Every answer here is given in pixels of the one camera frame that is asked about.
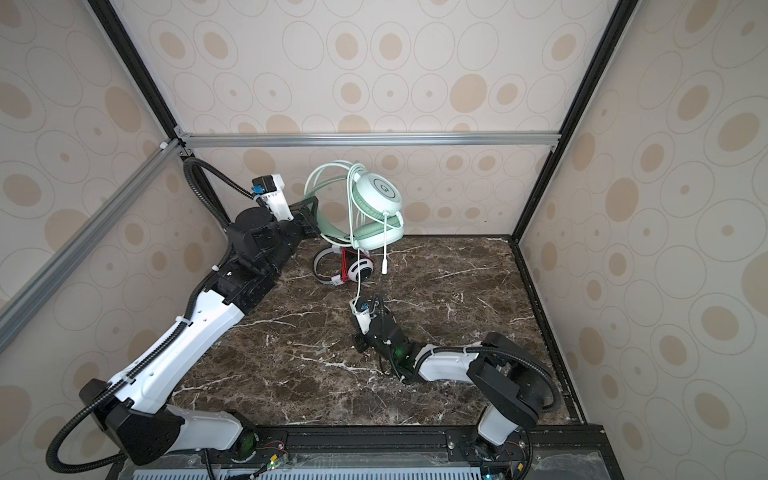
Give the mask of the white black headphones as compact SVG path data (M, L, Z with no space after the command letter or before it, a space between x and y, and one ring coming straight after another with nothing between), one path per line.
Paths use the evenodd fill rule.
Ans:
M328 256L338 256L341 259L341 269L333 276L323 275L319 267L322 260ZM313 258L312 273L324 285L340 286L348 282L367 282L375 271L375 260L365 250L355 250L349 247L332 245L317 252Z

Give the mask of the green headphones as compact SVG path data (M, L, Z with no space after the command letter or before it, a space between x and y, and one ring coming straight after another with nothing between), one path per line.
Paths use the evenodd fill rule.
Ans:
M404 236L402 195L389 180L361 163L336 160L315 168L305 182L303 199L337 182L345 185L350 232L337 228L318 212L321 238L332 245L370 251L386 248Z

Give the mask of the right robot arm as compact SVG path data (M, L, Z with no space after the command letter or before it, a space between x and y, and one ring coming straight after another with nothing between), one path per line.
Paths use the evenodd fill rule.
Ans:
M468 346L437 346L409 339L380 299L350 305L355 348L375 350L404 384L456 381L474 385L489 402L476 431L494 446L516 430L537 426L556 411L562 395L549 369L498 332Z

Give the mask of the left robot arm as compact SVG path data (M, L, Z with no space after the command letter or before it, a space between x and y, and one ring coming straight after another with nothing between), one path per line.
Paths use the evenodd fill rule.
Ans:
M280 176L257 177L245 189L195 157L185 159L183 172L227 235L225 254L194 288L184 313L150 348L109 381L93 379L81 389L83 409L53 437L46 452L46 464L56 473L78 474L126 459L146 465L177 450L229 450L246 437L242 421L233 414L180 409L168 399L209 348L276 285L300 243L319 235L319 201L306 194L289 205ZM91 462L67 463L60 449L87 418L119 451Z

